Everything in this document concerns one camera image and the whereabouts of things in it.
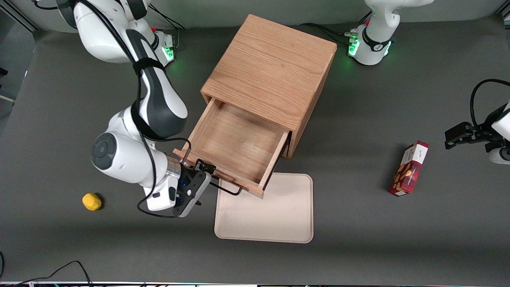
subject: gray table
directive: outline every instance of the gray table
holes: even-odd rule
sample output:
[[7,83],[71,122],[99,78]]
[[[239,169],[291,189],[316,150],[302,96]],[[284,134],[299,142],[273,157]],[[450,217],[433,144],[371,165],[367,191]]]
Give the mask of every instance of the gray table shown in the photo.
[[[167,70],[189,109],[184,136],[235,32],[181,34]],[[300,245],[218,239],[214,188],[182,220],[138,212],[141,188],[103,175],[89,158],[109,118],[135,98],[131,67],[93,58],[77,35],[35,34],[0,148],[2,280],[48,275],[79,259],[96,281],[510,285],[510,166],[490,163],[482,144],[443,146],[444,131],[469,120],[474,85],[508,80],[501,18],[405,23],[396,37],[374,67],[338,50],[294,158],[276,167],[314,180],[315,236]],[[479,121],[508,95],[496,84],[481,89]],[[415,193],[393,197],[387,189],[403,148],[417,140],[430,150]],[[87,211],[88,192],[102,193],[106,208]],[[69,267],[55,280],[84,279]]]

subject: drawer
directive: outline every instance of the drawer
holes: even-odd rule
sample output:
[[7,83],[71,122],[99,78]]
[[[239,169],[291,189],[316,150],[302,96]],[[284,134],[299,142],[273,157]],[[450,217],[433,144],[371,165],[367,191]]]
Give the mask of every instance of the drawer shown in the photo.
[[[212,98],[189,137],[186,163],[208,161],[216,166],[215,176],[263,198],[288,136],[284,127]],[[186,143],[173,153],[182,159],[187,148]]]

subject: wood grain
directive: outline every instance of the wood grain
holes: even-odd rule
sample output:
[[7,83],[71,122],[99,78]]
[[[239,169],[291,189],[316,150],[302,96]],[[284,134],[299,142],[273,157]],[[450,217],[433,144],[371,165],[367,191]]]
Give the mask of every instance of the wood grain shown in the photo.
[[[209,122],[212,120],[220,106],[221,101],[215,99],[212,99],[209,102],[209,104],[207,104],[206,109],[203,111],[202,115],[200,116],[200,119],[198,119],[198,122],[195,125],[195,128],[188,137],[188,140],[191,142],[192,147],[194,147],[197,141],[202,137],[203,133],[209,126]],[[186,149],[188,149],[188,143],[184,144],[183,150]]]
[[[212,98],[189,139],[192,151],[186,160],[197,159],[216,166],[216,175],[259,197],[288,137],[280,125]],[[188,145],[174,150],[184,157]]]
[[[331,68],[331,64],[333,63],[333,56],[331,55],[331,61],[329,62],[329,65],[324,67],[324,74],[327,75],[329,72],[329,68]],[[301,139],[301,136],[303,135],[304,128],[307,126],[308,120],[310,119],[310,116],[312,115],[312,112],[314,111],[315,104],[319,100],[319,96],[322,92],[322,88],[324,87],[324,83],[326,82],[327,77],[323,77],[322,80],[319,83],[319,86],[317,87],[317,91],[315,92],[315,95],[310,102],[310,105],[308,106],[308,110],[306,114],[304,115],[304,118],[301,122],[301,125],[299,126],[299,129],[292,133],[292,137],[289,144],[289,149],[286,153],[285,158],[290,159],[294,155],[294,151],[296,151],[297,143]]]
[[278,146],[276,147],[275,153],[271,157],[271,160],[269,161],[269,164],[267,165],[267,169],[264,172],[264,175],[262,176],[262,179],[259,183],[259,188],[264,188],[266,185],[266,181],[271,176],[271,173],[273,172],[273,166],[276,164],[276,161],[280,157],[281,150],[284,148],[285,143],[287,142],[287,138],[289,136],[289,132],[285,132],[280,139],[280,142],[278,143]]
[[258,184],[285,133],[276,124],[222,103],[193,150]]
[[[335,43],[249,15],[201,89],[293,131],[306,124]],[[292,140],[291,154],[297,141]]]

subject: cardboard box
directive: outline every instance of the cardboard box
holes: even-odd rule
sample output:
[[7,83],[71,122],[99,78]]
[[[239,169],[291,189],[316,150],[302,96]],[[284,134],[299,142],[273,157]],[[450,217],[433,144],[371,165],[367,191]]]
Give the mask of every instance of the cardboard box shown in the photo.
[[393,186],[390,189],[391,194],[400,197],[413,192],[427,151],[428,144],[422,141],[405,149],[397,175],[393,180]]

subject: yellow sponge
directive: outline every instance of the yellow sponge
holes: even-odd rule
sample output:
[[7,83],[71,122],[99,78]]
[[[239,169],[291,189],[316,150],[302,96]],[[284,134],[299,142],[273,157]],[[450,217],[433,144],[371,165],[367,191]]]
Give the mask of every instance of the yellow sponge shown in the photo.
[[97,195],[87,193],[82,198],[83,205],[90,211],[96,211],[101,208],[102,202]]

